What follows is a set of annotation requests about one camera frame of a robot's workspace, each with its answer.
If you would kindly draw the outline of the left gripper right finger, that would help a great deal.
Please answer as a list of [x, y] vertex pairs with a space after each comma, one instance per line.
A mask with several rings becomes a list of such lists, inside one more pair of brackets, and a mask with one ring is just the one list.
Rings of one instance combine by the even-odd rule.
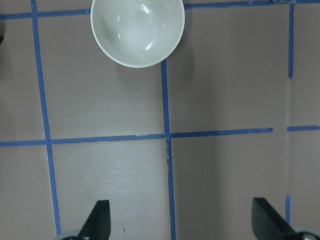
[[257, 240], [289, 240], [296, 234], [263, 197], [252, 199], [251, 228]]

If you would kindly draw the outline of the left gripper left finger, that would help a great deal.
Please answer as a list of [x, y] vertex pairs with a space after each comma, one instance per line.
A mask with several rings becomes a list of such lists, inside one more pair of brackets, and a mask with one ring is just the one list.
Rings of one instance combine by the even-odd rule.
[[80, 230], [79, 240], [108, 240], [111, 235], [109, 200], [98, 200]]

